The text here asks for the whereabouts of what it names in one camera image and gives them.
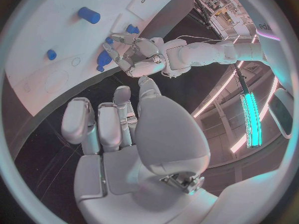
black floor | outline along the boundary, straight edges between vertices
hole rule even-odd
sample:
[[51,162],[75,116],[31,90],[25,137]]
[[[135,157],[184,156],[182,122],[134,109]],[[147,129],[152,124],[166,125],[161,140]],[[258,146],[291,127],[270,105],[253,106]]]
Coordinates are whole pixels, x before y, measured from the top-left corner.
[[[211,31],[187,16],[165,37],[165,41],[183,34],[215,38]],[[194,38],[186,40],[188,43],[200,41]],[[226,68],[226,65],[215,63],[205,67],[193,67],[178,78],[169,79],[160,73],[150,77],[156,81],[163,95],[178,102],[191,113],[214,88]],[[105,78],[77,97],[87,97],[94,110],[97,110],[100,103],[112,101],[115,89],[121,85],[131,87],[131,101],[136,109],[138,79],[128,77],[124,72]],[[51,211],[67,223],[81,224],[85,221],[75,203],[73,182],[76,166],[83,152],[80,145],[69,144],[60,134],[66,106],[67,103],[56,109],[31,134],[15,164],[26,184]]]

blue object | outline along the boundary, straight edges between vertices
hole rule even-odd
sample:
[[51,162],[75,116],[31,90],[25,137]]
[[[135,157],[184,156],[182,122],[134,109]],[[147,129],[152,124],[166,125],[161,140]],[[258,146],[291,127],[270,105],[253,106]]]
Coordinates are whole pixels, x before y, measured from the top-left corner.
[[81,8],[78,11],[78,16],[92,24],[96,24],[101,18],[101,15],[99,13],[88,9],[87,7]]
[[57,54],[53,50],[48,50],[47,51],[47,56],[48,56],[49,60],[52,61],[52,60],[54,60],[56,58]]
[[132,24],[130,24],[127,28],[127,32],[130,34],[133,34],[133,33],[139,34],[140,31],[139,31],[138,27],[135,27]]
[[112,61],[112,58],[108,55],[107,51],[102,51],[98,56],[97,63],[98,67],[97,70],[100,72],[104,71],[104,66],[108,65]]
[[113,43],[113,39],[110,37],[107,37],[105,40],[108,44],[112,44]]

white robot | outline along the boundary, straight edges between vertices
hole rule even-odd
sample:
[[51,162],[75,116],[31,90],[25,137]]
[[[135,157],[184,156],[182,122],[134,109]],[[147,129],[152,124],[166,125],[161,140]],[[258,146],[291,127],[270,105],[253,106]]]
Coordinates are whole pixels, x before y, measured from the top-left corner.
[[[260,43],[234,44],[232,41],[221,41],[215,45],[205,42],[187,45],[183,39],[164,43],[160,37],[148,40],[116,33],[112,34],[111,38],[116,42],[131,45],[121,56],[110,44],[103,44],[110,57],[131,77],[147,76],[159,71],[165,76],[177,77],[189,71],[192,66],[205,66],[213,62],[232,64],[243,60],[261,61],[268,65]],[[131,59],[134,53],[142,54],[147,59],[134,64]]]
[[203,208],[196,216],[203,219],[216,201],[201,188],[208,142],[193,117],[162,96],[152,79],[142,76],[139,85],[138,121],[127,86],[116,89],[113,103],[98,106],[97,124],[86,98],[68,104],[62,134],[81,142],[84,152],[75,175],[77,205],[90,224],[168,223],[198,205]]

